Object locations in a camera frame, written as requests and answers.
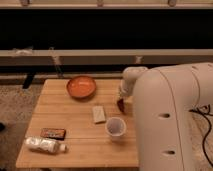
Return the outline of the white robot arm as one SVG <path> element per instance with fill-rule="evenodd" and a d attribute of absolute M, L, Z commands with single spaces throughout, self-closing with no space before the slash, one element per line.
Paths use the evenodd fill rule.
<path fill-rule="evenodd" d="M 195 171 L 188 117 L 213 104 L 213 63 L 128 67 L 119 95 L 132 98 L 140 171 Z"/>

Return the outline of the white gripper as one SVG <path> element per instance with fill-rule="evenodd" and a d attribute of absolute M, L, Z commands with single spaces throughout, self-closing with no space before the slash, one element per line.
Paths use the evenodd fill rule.
<path fill-rule="evenodd" d="M 147 70 L 147 67 L 127 67 L 124 69 L 122 73 L 123 79 L 117 93 L 117 102 L 132 95 L 136 80 Z"/>

